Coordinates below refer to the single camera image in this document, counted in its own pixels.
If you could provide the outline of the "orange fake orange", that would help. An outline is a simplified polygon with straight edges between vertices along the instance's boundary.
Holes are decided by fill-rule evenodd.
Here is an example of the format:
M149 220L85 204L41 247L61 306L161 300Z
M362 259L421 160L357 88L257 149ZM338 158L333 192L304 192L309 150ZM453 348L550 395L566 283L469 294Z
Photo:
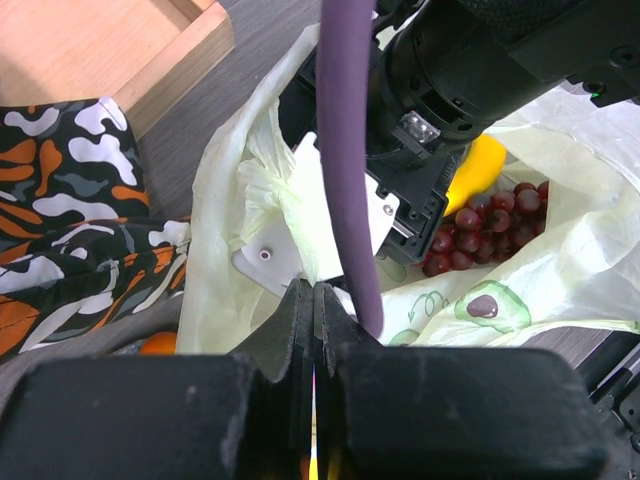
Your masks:
M148 337L140 346L140 355L173 355L176 350L177 334L159 332Z

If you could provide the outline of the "dark fake grapes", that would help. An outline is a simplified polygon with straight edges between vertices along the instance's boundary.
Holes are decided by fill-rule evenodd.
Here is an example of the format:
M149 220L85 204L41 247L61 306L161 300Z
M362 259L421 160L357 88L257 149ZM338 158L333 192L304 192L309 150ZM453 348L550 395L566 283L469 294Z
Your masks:
M435 277L510 259L545 231L548 196L548 181L471 196L434 234L423 273Z

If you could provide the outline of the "green avocado print plastic bag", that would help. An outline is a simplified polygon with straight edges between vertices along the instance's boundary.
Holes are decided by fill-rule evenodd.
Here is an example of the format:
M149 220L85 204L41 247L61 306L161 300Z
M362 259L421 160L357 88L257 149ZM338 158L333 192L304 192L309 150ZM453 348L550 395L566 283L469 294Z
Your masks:
M306 27L207 145L193 183L191 245L179 320L181 353L226 353L267 317L268 294L236 270L243 163L294 169L278 107L318 41ZM557 87L489 131L513 156L498 179L550 183L545 231L498 265L427 279L380 276L386 345L519 346L542 332L639 329L639 110L599 109Z

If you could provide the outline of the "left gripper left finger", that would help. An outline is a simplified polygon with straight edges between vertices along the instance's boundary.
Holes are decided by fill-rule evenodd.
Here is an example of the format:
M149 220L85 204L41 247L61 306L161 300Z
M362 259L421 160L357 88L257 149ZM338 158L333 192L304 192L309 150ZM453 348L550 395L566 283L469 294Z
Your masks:
M275 312L230 355L230 479L303 479L312 440L313 289L288 286Z

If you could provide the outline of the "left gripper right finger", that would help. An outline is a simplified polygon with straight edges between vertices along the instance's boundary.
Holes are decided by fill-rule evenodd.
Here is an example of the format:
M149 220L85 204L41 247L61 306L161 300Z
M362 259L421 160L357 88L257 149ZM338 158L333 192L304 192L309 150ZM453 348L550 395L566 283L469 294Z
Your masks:
M345 437L344 389L337 373L340 352L352 346L378 347L343 308L331 285L313 288L314 403L317 472L339 479Z

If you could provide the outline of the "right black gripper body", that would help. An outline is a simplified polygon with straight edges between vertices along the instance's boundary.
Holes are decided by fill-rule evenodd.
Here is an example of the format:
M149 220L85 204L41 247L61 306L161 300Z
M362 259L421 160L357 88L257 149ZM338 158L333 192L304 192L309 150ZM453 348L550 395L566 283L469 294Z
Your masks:
M290 147L317 131L315 93L315 82L298 74L280 95L280 129ZM378 183L374 197L393 195L400 201L381 252L402 265L424 261L445 216L447 189L461 159L459 153L448 157L429 154L427 143L420 138L428 132L426 120L411 111L392 130L392 149L367 156L366 172Z

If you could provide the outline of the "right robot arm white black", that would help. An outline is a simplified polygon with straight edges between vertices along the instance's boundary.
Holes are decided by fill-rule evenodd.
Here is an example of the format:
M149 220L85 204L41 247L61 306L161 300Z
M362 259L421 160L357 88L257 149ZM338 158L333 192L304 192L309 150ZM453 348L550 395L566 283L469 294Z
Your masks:
M318 136L340 260L375 254L365 180L399 210L382 236L421 261L470 144L561 83L606 107L639 96L635 1L331 1L280 104L283 136Z

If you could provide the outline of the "yellow fake bell pepper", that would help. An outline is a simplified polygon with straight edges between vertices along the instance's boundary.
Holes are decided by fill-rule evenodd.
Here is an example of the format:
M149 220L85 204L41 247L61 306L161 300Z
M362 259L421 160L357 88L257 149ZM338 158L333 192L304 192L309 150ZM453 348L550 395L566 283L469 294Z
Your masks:
M463 208L471 196L487 191L497 181L506 159L507 150L500 142L486 134L476 139L449 186L444 216Z

